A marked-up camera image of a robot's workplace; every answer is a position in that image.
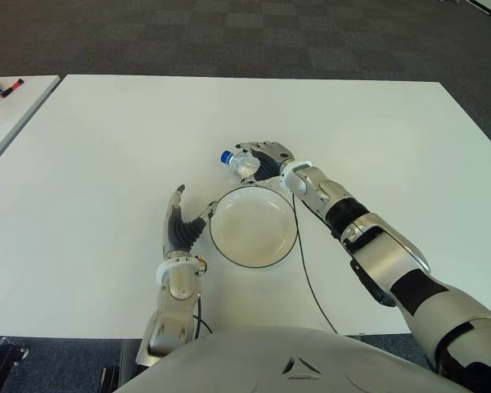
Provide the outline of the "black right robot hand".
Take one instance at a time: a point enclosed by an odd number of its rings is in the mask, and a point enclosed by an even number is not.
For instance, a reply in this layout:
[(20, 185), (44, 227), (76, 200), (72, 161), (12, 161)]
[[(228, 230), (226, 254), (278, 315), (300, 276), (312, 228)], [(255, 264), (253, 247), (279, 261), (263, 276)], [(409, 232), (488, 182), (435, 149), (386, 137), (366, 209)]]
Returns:
[(281, 174), (285, 165), (295, 159), (293, 153), (279, 142), (243, 142), (238, 143), (236, 148), (249, 152), (259, 160), (259, 168), (241, 181), (244, 184), (275, 178)]

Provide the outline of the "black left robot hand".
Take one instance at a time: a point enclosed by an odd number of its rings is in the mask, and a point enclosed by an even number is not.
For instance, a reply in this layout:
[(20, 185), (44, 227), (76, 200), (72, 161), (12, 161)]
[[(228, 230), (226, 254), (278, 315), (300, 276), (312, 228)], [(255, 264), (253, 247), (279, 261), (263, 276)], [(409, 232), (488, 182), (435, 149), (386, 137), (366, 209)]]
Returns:
[(169, 259), (175, 252), (189, 254), (218, 207), (217, 201), (211, 201), (196, 218), (184, 221), (180, 203), (185, 187), (184, 184), (178, 186), (169, 200), (163, 232), (163, 257), (165, 259)]

